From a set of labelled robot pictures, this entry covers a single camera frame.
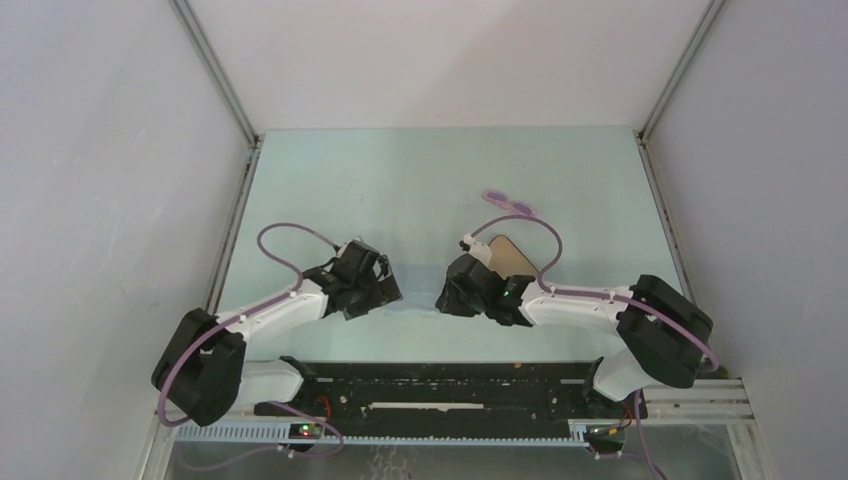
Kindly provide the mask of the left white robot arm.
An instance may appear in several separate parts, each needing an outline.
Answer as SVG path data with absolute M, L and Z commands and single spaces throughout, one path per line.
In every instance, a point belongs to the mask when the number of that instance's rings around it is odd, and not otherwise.
M 229 312 L 188 311 L 151 374 L 160 422 L 209 426 L 235 405 L 271 400 L 292 416 L 308 414 L 315 388 L 289 361 L 257 360 L 256 352 L 301 325 L 334 314 L 352 320 L 401 298 L 388 256 L 355 238 L 264 299 Z

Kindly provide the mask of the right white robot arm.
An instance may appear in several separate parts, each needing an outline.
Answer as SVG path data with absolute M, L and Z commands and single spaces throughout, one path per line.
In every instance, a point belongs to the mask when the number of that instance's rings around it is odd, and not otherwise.
M 654 275 L 612 289 L 549 286 L 532 275 L 503 277 L 463 254 L 447 268 L 435 307 L 502 326 L 564 325 L 619 338 L 624 349 L 597 360 L 581 392 L 583 408 L 596 418 L 648 385 L 688 389 L 700 372 L 719 365 L 708 345 L 713 320 Z

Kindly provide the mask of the black glasses case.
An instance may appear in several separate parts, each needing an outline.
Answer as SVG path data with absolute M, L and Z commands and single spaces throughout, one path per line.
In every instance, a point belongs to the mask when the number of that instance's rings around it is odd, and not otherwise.
M 489 268 L 502 278 L 513 275 L 529 275 L 536 277 L 538 269 L 505 235 L 498 235 L 489 242 L 491 259 Z

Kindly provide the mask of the light blue cleaning cloth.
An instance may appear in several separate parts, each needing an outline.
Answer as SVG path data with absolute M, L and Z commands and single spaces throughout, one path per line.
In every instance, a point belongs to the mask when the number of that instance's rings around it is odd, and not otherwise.
M 399 264 L 393 270 L 402 298 L 385 309 L 399 314 L 438 315 L 436 307 L 445 283 L 445 266 Z

